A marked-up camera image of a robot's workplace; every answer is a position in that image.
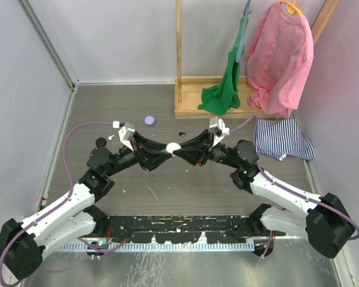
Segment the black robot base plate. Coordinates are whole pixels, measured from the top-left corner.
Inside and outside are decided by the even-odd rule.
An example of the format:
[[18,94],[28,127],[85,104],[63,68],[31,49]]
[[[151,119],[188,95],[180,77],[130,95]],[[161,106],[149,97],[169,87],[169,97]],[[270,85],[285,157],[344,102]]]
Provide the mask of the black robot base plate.
[[245,243],[253,237],[268,237],[270,231],[242,215],[110,216],[105,225],[82,239],[109,237],[113,243]]

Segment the white earbud charging case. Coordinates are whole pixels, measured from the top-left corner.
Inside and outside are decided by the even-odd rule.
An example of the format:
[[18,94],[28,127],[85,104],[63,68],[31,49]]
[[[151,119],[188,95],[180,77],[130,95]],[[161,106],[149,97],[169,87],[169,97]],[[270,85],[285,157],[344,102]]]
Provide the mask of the white earbud charging case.
[[181,149],[181,145],[175,142],[168,143],[165,148],[166,152],[170,154],[173,154],[174,151],[177,151],[179,149]]

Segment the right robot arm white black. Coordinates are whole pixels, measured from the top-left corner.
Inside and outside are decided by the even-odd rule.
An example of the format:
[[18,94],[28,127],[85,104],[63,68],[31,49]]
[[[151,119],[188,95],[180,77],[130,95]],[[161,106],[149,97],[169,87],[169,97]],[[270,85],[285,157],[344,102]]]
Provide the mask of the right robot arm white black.
[[335,258],[348,241],[359,238],[359,226],[336,195],[313,194],[274,177],[259,166],[259,156],[250,141],[240,140],[234,147],[227,147],[219,137],[204,130],[166,149],[194,166],[214,161],[232,167],[230,177],[238,189],[279,205],[275,208],[263,204],[251,214],[250,227],[256,235],[280,231],[296,236],[327,258]]

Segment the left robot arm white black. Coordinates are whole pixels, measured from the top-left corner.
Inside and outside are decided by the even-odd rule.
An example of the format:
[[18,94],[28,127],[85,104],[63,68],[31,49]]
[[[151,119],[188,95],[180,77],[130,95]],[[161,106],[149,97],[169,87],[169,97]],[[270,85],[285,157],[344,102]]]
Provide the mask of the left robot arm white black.
[[115,154],[104,146],[94,148],[88,171],[66,194],[34,215],[21,221],[11,218],[2,226],[0,273],[6,267],[16,279],[25,279],[63,245],[88,234],[103,236],[108,217],[95,203],[114,186],[110,177],[135,164],[152,171],[172,156],[167,144],[137,132]]

